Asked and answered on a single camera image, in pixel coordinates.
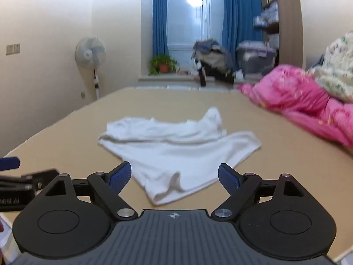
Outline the white long-sleeve shirt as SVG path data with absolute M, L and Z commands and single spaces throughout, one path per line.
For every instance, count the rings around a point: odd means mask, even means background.
M 108 123 L 98 143 L 130 163 L 156 206 L 207 188 L 217 182 L 219 165 L 234 168 L 261 147 L 251 131 L 228 134 L 215 107 L 200 120 L 181 123 L 125 117 Z

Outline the pile of dark clothes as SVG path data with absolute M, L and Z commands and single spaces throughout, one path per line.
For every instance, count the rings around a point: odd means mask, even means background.
M 213 39 L 195 42 L 189 72 L 199 80 L 201 87 L 207 85 L 206 77 L 231 85 L 235 80 L 231 54 Z

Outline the pink quilt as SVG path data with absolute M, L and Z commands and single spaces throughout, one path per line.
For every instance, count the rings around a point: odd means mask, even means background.
M 303 69 L 279 65 L 257 84 L 238 90 L 253 104 L 276 112 L 310 133 L 352 147 L 352 104 L 330 96 Z

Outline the white standing fan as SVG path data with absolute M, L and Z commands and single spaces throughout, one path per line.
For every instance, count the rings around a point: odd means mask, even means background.
M 80 68 L 92 71 L 97 100 L 100 98 L 98 68 L 103 65 L 105 59 L 106 49 L 97 38 L 83 38 L 76 46 L 75 61 Z

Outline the floral pale green blanket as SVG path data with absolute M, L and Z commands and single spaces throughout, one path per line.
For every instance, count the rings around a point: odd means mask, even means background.
M 308 71 L 330 95 L 352 103 L 352 30 L 326 48 L 322 65 Z

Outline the clear storage bin purple lid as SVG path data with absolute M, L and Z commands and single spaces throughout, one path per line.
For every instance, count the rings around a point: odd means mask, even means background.
M 239 69 L 245 75 L 267 75 L 274 67 L 277 50 L 262 41 L 243 41 L 236 48 Z

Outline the wooden wardrobe shelf unit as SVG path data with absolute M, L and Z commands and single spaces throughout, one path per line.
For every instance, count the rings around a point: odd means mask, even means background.
M 303 66 L 303 21 L 300 0 L 275 0 L 279 21 L 264 28 L 279 34 L 279 63 Z

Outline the potted green plant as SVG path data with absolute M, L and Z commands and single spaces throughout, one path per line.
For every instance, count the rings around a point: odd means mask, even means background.
M 169 55 L 153 56 L 150 60 L 150 75 L 174 74 L 178 69 L 177 61 Z

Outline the left blue curtain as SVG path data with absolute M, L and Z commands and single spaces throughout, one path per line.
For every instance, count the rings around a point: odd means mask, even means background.
M 168 54 L 167 0 L 153 0 L 153 56 Z

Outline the blue curtain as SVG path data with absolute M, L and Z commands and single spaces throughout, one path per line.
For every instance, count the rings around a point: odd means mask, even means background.
M 167 0 L 153 0 L 153 56 L 168 54 Z
M 253 18 L 262 13 L 261 0 L 223 0 L 222 46 L 228 50 L 233 70 L 239 69 L 236 48 L 242 41 L 262 41 L 263 31 L 256 30 Z

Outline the right blue curtain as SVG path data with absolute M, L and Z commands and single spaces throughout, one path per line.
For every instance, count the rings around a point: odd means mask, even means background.
M 242 41 L 262 41 L 263 31 L 256 30 L 253 18 L 262 13 L 261 0 L 223 0 L 222 46 L 228 50 L 233 70 L 239 69 L 236 48 Z

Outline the window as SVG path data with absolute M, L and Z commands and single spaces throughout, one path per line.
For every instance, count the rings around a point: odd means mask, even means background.
M 221 43 L 224 0 L 167 0 L 167 46 L 180 67 L 188 67 L 195 42 Z

